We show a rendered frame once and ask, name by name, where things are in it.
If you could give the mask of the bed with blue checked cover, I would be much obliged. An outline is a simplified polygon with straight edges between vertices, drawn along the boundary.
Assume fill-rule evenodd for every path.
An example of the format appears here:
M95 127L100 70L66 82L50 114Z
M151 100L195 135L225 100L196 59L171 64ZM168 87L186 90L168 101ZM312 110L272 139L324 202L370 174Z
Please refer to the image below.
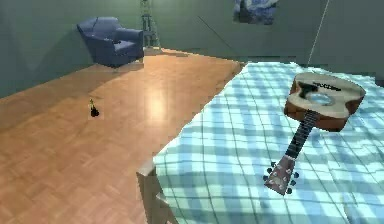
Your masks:
M286 195L264 185L298 126L283 112L296 63L247 64L137 176L146 224L384 224L384 88L339 132L313 129Z

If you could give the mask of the grey lattice tower lamp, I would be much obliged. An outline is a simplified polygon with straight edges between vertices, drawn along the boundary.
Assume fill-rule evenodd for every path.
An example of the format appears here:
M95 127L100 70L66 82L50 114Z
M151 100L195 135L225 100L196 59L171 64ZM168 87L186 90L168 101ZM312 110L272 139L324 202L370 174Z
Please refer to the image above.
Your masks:
M140 0L142 30L144 46L146 48L160 49L160 39L157 33L157 26L151 10L152 0Z

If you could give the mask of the wooden acoustic guitar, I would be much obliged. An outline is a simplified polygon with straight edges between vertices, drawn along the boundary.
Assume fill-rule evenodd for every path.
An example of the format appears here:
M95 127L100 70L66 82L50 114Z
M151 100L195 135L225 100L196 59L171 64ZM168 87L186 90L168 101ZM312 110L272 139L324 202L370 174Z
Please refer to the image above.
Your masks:
M294 77L284 114L300 124L279 162L263 176L264 185L280 195L290 194L296 159L314 127L340 132L366 95L358 84L339 77L313 72Z

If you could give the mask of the small black bottle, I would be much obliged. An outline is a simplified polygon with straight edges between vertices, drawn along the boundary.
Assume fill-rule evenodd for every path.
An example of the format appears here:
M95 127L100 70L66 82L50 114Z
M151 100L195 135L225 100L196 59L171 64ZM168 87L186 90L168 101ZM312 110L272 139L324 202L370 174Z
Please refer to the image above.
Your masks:
M97 117L99 115L98 109L94 105L94 101L92 99L89 100L89 106L90 106L90 114L92 117Z

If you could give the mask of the blue framed wall picture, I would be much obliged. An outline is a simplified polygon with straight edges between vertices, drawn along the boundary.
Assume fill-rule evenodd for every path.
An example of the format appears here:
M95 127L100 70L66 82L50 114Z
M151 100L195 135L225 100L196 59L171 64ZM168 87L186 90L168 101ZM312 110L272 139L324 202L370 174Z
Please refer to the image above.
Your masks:
M245 24L272 25L279 0L235 0L233 21Z

